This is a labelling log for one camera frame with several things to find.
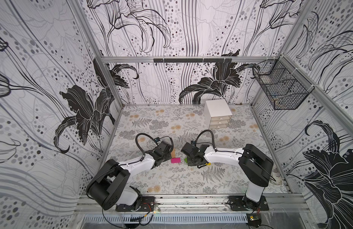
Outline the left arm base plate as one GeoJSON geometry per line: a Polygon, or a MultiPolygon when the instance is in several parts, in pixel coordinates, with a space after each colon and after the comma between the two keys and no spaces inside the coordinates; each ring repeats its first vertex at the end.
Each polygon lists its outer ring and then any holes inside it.
{"type": "Polygon", "coordinates": [[[119,204],[116,206],[117,212],[152,212],[155,207],[154,196],[142,196],[138,198],[134,204],[119,204]]]}

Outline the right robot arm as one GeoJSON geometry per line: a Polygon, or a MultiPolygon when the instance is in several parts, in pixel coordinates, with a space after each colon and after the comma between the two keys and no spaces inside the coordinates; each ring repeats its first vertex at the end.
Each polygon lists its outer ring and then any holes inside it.
{"type": "Polygon", "coordinates": [[[249,179],[248,188],[242,199],[250,208],[257,208],[263,199],[263,191],[269,185],[274,162],[252,144],[243,148],[216,148],[202,144],[197,147],[186,143],[181,152],[186,155],[189,166],[198,168],[208,163],[223,163],[240,166],[249,179]]]}

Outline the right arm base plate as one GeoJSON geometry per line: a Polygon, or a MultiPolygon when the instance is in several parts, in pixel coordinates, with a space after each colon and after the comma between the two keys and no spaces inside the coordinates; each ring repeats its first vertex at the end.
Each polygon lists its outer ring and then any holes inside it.
{"type": "Polygon", "coordinates": [[[245,195],[228,196],[227,204],[232,211],[268,211],[269,206],[265,196],[261,196],[258,202],[248,199],[245,195]]]}

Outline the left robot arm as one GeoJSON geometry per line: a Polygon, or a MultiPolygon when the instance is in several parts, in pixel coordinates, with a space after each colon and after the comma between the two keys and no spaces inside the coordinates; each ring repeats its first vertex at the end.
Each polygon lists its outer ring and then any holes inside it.
{"type": "Polygon", "coordinates": [[[144,151],[135,159],[117,162],[110,159],[100,168],[86,188],[86,194],[95,200],[102,210],[116,206],[119,212],[139,211],[148,208],[151,200],[145,200],[141,192],[128,184],[128,180],[144,171],[159,167],[171,160],[174,143],[171,137],[156,138],[156,147],[144,151]]]}

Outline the pink building block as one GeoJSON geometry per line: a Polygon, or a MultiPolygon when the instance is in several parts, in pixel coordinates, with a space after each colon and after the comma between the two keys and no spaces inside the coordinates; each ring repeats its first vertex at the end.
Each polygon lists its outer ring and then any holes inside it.
{"type": "Polygon", "coordinates": [[[180,157],[171,158],[171,163],[172,164],[181,163],[181,158],[180,157]]]}

